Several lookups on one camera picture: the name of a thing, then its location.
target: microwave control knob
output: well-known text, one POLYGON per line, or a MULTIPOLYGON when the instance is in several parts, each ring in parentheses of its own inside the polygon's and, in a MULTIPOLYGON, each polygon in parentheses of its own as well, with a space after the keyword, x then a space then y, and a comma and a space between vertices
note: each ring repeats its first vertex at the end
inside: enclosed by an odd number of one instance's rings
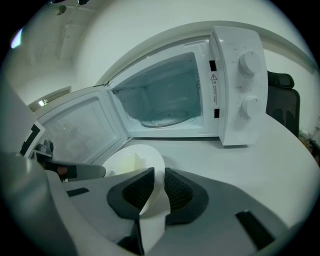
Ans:
POLYGON ((241 108, 249 118, 254 118, 262 112, 262 103, 256 96, 247 96, 241 108))
POLYGON ((250 75, 258 73, 261 69, 261 61, 259 55, 254 51, 247 51, 242 54, 239 62, 244 72, 250 75))

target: microwave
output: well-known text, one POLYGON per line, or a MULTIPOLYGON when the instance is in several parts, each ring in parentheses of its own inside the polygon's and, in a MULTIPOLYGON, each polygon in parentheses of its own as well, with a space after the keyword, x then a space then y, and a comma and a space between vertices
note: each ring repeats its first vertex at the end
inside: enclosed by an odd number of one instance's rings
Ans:
POLYGON ((56 160, 102 164, 131 138, 254 144, 267 98, 259 35, 214 27, 208 37, 150 52, 104 84, 60 97, 35 115, 56 160))

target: white wall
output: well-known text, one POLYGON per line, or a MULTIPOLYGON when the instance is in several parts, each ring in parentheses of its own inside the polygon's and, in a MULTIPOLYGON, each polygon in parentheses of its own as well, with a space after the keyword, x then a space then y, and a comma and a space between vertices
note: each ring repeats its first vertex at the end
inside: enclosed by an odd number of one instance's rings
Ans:
POLYGON ((59 89, 80 89, 71 60, 48 57, 30 65, 21 47, 10 50, 3 68, 5 77, 26 105, 59 89))
POLYGON ((266 0, 111 0, 91 21, 73 58, 83 87, 124 54, 166 30, 196 22, 235 21, 281 35, 310 54, 291 22, 266 0))

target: microwave door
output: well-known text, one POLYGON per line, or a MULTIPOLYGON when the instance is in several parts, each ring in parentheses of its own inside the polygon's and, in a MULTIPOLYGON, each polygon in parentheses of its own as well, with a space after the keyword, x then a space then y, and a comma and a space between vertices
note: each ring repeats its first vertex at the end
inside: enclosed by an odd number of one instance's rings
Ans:
POLYGON ((69 93, 35 114, 56 161, 101 165, 128 141, 104 86, 69 93))

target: white table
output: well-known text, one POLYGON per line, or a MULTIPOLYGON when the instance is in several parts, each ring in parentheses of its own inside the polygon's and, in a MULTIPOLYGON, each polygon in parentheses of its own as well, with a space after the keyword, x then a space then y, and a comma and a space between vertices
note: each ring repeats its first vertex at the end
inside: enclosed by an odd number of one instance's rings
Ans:
POLYGON ((165 166, 239 187, 276 213, 288 227, 307 218, 318 196, 320 169, 305 146, 265 115, 252 146, 226 146, 218 138, 133 139, 163 156, 165 166))

